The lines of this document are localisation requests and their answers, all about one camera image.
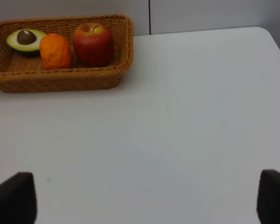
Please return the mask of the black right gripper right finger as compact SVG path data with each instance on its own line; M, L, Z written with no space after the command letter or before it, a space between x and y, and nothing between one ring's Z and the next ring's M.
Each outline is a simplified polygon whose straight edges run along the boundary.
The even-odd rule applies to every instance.
M260 223L280 224L280 172L277 170L262 170L256 211Z

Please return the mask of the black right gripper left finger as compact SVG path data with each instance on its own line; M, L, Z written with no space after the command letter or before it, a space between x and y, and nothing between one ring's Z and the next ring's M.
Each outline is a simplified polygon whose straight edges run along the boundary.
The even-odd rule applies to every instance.
M19 172L0 184L0 224L33 224L37 218L34 176Z

